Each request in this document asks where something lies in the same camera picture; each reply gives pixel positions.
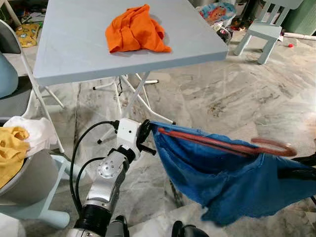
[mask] floor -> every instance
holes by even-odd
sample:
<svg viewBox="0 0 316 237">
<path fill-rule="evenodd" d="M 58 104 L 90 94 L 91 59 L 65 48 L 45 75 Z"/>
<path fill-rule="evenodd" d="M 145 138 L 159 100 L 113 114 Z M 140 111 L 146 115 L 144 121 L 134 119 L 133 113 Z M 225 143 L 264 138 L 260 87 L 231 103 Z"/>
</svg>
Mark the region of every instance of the floor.
<svg viewBox="0 0 316 237">
<path fill-rule="evenodd" d="M 234 49 L 244 33 L 235 32 L 230 43 Z M 154 110 L 179 125 L 200 128 L 210 133 L 228 135 L 233 139 L 250 141 L 262 136 L 290 142 L 298 156 L 315 152 L 316 137 L 316 42 L 284 39 L 277 42 L 265 65 L 258 65 L 264 41 L 254 38 L 240 57 L 231 50 L 222 62 L 210 62 L 181 68 L 152 72 L 149 79 L 159 79 L 146 89 Z M 37 48 L 25 50 L 31 65 Z M 23 74 L 23 66 L 13 56 L 10 61 Z M 115 94 L 110 88 L 93 91 L 92 87 L 109 79 L 55 85 L 50 88 L 66 105 L 61 110 L 45 97 L 57 133 L 71 156 L 74 141 L 92 124 L 117 119 L 119 110 Z M 123 84 L 120 101 L 126 106 L 131 92 Z M 156 120 L 136 103 L 129 115 L 142 122 Z M 104 156 L 115 144 L 112 137 L 97 145 L 106 125 L 93 130 L 82 141 L 76 163 L 82 165 L 90 158 Z M 148 144 L 154 147 L 152 138 Z M 94 178 L 95 162 L 87 167 L 88 175 L 80 185 L 85 197 Z M 144 155 L 133 163 L 120 189 L 115 214 L 124 214 L 131 226 L 131 236 L 171 236 L 171 225 L 177 219 L 195 224 L 210 237 L 314 237 L 316 234 L 316 206 L 310 199 L 302 200 L 260 219 L 241 218 L 224 228 L 201 222 L 201 207 L 184 197 L 185 206 L 177 208 L 167 175 L 158 156 Z M 67 180 L 63 181 L 51 209 L 70 213 L 71 228 L 77 219 Z M 67 230 L 56 230 L 36 221 L 17 221 L 1 216 L 1 229 L 7 236 L 58 237 Z"/>
</svg>

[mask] light blue chair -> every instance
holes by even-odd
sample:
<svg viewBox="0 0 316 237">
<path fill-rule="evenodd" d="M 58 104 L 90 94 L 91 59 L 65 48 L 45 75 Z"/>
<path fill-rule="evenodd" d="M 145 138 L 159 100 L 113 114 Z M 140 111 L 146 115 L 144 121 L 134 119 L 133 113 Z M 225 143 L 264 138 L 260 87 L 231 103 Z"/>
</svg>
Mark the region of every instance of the light blue chair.
<svg viewBox="0 0 316 237">
<path fill-rule="evenodd" d="M 303 0 L 267 0 L 264 8 L 262 9 L 260 16 L 255 20 L 247 30 L 246 35 L 242 38 L 241 42 L 234 50 L 234 54 L 239 56 L 249 43 L 251 36 L 260 37 L 267 40 L 266 45 L 263 47 L 263 53 L 258 59 L 259 64 L 265 64 L 271 51 L 280 36 L 282 27 L 280 26 L 288 14 L 290 9 L 296 9 L 302 3 Z M 265 14 L 267 13 L 271 4 L 275 4 L 272 12 L 266 22 L 263 21 Z M 279 8 L 283 6 L 284 9 L 277 19 L 276 23 L 273 23 L 273 19 L 277 14 Z"/>
</svg>

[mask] folding table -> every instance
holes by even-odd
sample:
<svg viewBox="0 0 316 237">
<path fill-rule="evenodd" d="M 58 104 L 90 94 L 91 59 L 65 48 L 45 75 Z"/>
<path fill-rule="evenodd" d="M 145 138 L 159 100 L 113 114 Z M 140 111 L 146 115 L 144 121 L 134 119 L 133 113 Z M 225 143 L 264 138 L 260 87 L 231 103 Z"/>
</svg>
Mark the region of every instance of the folding table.
<svg viewBox="0 0 316 237">
<path fill-rule="evenodd" d="M 108 51 L 105 30 L 127 8 L 148 4 L 150 15 L 165 29 L 165 43 L 171 53 L 148 50 Z M 226 44 L 188 0 L 50 0 L 36 58 L 34 77 L 39 85 L 121 76 L 134 95 L 121 116 L 130 111 L 136 98 L 154 115 L 150 105 L 139 96 L 153 70 L 224 60 Z M 137 73 L 145 72 L 141 78 Z M 140 83 L 133 88 L 127 74 L 136 74 Z"/>
</svg>

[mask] red hanger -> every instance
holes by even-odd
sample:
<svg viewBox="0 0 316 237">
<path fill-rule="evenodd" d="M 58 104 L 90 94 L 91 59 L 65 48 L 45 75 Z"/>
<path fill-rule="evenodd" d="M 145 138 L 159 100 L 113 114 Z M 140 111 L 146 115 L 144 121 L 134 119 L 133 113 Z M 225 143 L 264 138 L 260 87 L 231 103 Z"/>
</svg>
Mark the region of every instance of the red hanger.
<svg viewBox="0 0 316 237">
<path fill-rule="evenodd" d="M 282 150 L 274 150 L 274 149 L 264 148 L 264 147 L 253 148 L 246 145 L 236 145 L 236 144 L 219 141 L 213 138 L 193 135 L 193 134 L 189 134 L 185 132 L 177 132 L 177 131 L 167 132 L 162 127 L 158 128 L 158 132 L 168 135 L 170 137 L 181 138 L 183 140 L 191 141 L 197 144 L 212 147 L 221 151 L 229 152 L 229 153 L 232 153 L 238 156 L 243 156 L 243 157 L 258 155 L 259 153 L 267 153 L 267 154 L 283 156 L 283 157 L 293 157 L 297 154 L 296 150 L 293 147 L 291 147 L 291 145 L 288 143 L 277 142 L 277 141 L 268 140 L 264 138 L 252 138 L 251 142 L 258 143 L 258 144 L 273 145 L 275 147 L 281 148 Z"/>
</svg>

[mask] blue cloth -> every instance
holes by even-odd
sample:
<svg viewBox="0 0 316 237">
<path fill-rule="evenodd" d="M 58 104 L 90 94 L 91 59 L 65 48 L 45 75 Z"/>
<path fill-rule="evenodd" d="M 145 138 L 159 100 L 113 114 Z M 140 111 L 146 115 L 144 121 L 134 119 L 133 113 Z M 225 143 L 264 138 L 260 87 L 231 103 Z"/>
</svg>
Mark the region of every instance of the blue cloth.
<svg viewBox="0 0 316 237">
<path fill-rule="evenodd" d="M 0 98 L 12 94 L 18 87 L 18 73 L 0 52 Z"/>
<path fill-rule="evenodd" d="M 207 207 L 204 221 L 223 226 L 241 216 L 273 215 L 316 194 L 316 181 L 278 179 L 279 169 L 312 169 L 289 159 L 260 154 L 245 158 L 158 132 L 181 131 L 232 144 L 253 145 L 218 134 L 152 122 L 155 144 L 172 183 L 190 199 Z"/>
</svg>

